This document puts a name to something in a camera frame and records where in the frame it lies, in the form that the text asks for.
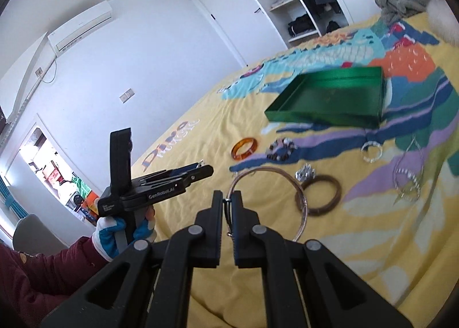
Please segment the maroon left sleeve forearm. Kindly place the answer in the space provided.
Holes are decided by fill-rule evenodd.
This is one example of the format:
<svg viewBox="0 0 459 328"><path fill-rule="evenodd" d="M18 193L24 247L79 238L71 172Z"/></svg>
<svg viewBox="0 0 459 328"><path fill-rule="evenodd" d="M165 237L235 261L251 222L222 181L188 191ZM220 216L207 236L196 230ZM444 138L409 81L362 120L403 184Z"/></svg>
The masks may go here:
<svg viewBox="0 0 459 328"><path fill-rule="evenodd" d="M1 326L39 327L107 264L85 236L51 256L31 256L1 244Z"/></svg>

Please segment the white blue gloved left hand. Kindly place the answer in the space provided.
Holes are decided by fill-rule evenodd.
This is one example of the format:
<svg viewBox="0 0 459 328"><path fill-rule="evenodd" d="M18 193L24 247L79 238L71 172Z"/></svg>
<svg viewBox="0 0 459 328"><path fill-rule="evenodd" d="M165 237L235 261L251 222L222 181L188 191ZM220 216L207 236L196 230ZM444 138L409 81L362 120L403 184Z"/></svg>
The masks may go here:
<svg viewBox="0 0 459 328"><path fill-rule="evenodd" d="M98 219L96 230L91 239L95 250L104 260L111 262L127 246L128 243L125 242L126 226L126 221L122 218L108 216ZM155 241L155 210L153 206L149 206L145 210L143 220L134 230L133 239L134 241L145 240L149 243Z"/></svg>

